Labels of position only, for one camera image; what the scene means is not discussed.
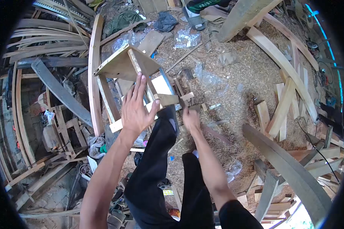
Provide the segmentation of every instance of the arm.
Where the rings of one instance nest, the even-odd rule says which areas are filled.
[[[143,105],[146,78],[138,73],[136,85],[124,97],[121,120],[123,129],[102,158],[84,194],[80,211],[80,228],[107,228],[107,212],[117,186],[121,168],[134,141],[154,121],[159,108],[155,100],[150,113]]]
[[[202,134],[199,114],[195,110],[189,111],[188,108],[185,108],[183,111],[183,123],[195,141],[197,151],[199,152],[203,180],[213,196],[215,206],[219,211],[227,201],[236,200],[236,197],[229,190],[223,167]]]

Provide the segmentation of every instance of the right hand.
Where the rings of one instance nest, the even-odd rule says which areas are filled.
[[[182,120],[188,132],[194,133],[196,131],[201,131],[200,115],[196,110],[189,110],[188,107],[185,107],[183,109]]]

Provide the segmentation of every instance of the black pants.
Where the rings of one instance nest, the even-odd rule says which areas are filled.
[[[214,228],[210,194],[202,179],[198,159],[182,155],[185,182],[181,220],[175,221],[165,207],[163,191],[157,184],[166,177],[167,153],[176,142],[168,120],[159,118],[153,128],[142,160],[125,188],[124,197],[135,221],[149,228]]]
[[[219,5],[221,7],[227,7],[231,0],[192,0],[189,1],[186,6],[191,12],[198,14],[206,7]]]

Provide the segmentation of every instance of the hand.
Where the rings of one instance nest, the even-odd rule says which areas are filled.
[[[138,72],[136,84],[131,87],[124,97],[121,109],[121,121],[123,123],[122,131],[130,131],[131,136],[136,138],[154,121],[157,111],[160,107],[160,100],[154,100],[150,112],[143,104],[146,78],[141,72]]]
[[[200,115],[196,110],[189,110],[188,107],[185,107],[183,109],[182,120],[186,130],[191,134],[201,131]]]

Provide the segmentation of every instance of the black cable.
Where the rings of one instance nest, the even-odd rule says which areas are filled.
[[[301,128],[301,130],[307,135],[308,139],[310,140],[310,143],[311,143],[312,147],[315,148],[316,151],[325,159],[326,163],[328,164],[328,166],[329,166],[330,169],[331,169],[331,172],[334,174],[336,180],[337,180],[337,181],[339,182],[339,184],[340,184],[340,181],[339,181],[339,179],[337,178],[337,176],[335,175],[334,170],[332,169],[332,167],[331,167],[331,165],[329,164],[328,160],[326,160],[326,158],[322,155],[322,153],[320,153],[320,151],[315,147],[315,145],[312,144],[312,141],[311,141],[310,136],[308,135],[308,133],[307,133],[306,131],[304,131],[304,130],[302,129],[302,127],[301,127],[301,125],[299,124],[299,121],[298,121],[298,120],[297,120],[297,123],[298,123],[298,126]]]

